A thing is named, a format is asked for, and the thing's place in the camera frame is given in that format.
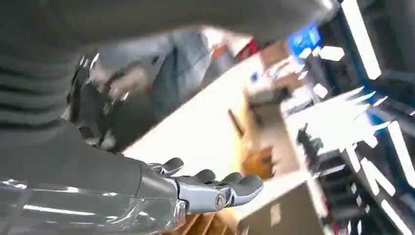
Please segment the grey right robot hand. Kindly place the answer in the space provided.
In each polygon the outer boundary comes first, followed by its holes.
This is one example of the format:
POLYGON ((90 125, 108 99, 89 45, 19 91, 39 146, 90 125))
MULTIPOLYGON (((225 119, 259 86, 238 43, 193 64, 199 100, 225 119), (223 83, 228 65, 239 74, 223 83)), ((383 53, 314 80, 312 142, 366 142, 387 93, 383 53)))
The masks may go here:
POLYGON ((89 49, 175 29, 215 26, 277 39, 332 17, 335 0, 3 0, 0 3, 0 232, 156 235, 188 213, 244 205, 255 175, 174 176, 87 144, 62 118, 89 49))

